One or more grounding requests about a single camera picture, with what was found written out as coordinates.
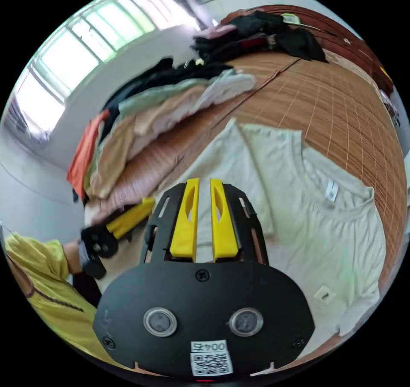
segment curtain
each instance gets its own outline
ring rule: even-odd
[[[13,93],[9,106],[4,113],[4,126],[13,133],[28,148],[43,148],[50,140],[50,134],[41,130],[35,124],[38,132],[30,130],[26,117],[20,109],[16,95]]]

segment white t-shirt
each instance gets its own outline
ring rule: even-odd
[[[300,131],[242,131],[270,202],[269,264],[299,285],[315,321],[304,356],[353,330],[379,299],[386,241],[374,189],[303,143]]]
[[[209,178],[218,178],[246,193],[269,264],[305,294],[316,328],[300,357],[349,333],[378,301],[386,245],[374,190],[302,143],[300,131],[232,119],[175,183],[197,177],[196,261],[212,260]],[[334,202],[326,199],[330,180]]]

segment window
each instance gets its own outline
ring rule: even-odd
[[[84,19],[79,19],[73,25],[73,32],[101,61],[107,61],[115,55],[114,49]]]
[[[114,2],[99,7],[86,19],[116,50],[145,34],[138,23]]]
[[[33,135],[51,132],[64,111],[58,102],[28,70],[16,89],[16,100]]]
[[[50,133],[72,91],[100,64],[155,30],[196,20],[174,0],[96,0],[45,44],[16,85],[16,100],[33,135]]]
[[[70,90],[98,65],[97,58],[69,31],[55,40],[41,61]]]
[[[142,27],[144,32],[149,33],[155,30],[152,21],[132,0],[116,0]]]

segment bamboo mat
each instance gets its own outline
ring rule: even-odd
[[[341,65],[281,53],[253,54],[231,64],[254,74],[262,88],[195,114],[160,136],[127,165],[101,208],[109,212],[151,194],[161,182],[175,180],[232,116],[240,122],[302,130],[310,146],[375,189],[387,246],[379,281],[384,294],[400,259],[407,191],[398,138],[374,84]],[[315,358],[345,339],[334,336],[289,366]]]

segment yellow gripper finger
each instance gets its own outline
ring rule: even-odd
[[[234,258],[238,254],[238,245],[222,181],[210,179],[210,185],[212,250],[216,262],[217,259]]]
[[[121,239],[125,234],[149,216],[154,205],[155,198],[143,198],[138,205],[135,205],[107,224],[107,230],[111,232],[116,239]]]
[[[170,253],[174,258],[191,259],[192,262],[196,260],[198,203],[199,178],[188,179],[170,246]]]

